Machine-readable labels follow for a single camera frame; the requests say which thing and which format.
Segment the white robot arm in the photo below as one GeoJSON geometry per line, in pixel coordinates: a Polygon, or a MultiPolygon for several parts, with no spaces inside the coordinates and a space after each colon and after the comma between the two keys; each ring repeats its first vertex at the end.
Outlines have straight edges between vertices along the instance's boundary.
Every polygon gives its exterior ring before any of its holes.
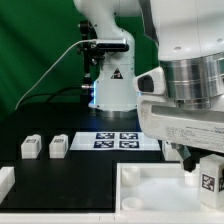
{"type": "Polygon", "coordinates": [[[91,109],[136,113],[187,171],[191,148],[224,154],[224,0],[73,1],[96,35],[91,109]]]}

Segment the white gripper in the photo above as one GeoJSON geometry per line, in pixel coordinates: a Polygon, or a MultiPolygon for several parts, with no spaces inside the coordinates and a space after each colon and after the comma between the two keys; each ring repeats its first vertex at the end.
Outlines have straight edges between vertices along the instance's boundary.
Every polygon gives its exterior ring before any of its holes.
{"type": "Polygon", "coordinates": [[[224,95],[213,98],[210,109],[191,111],[177,108],[170,100],[158,102],[158,97],[142,94],[137,98],[137,111],[142,132],[172,142],[184,171],[196,169],[187,146],[224,153],[224,95]]]}

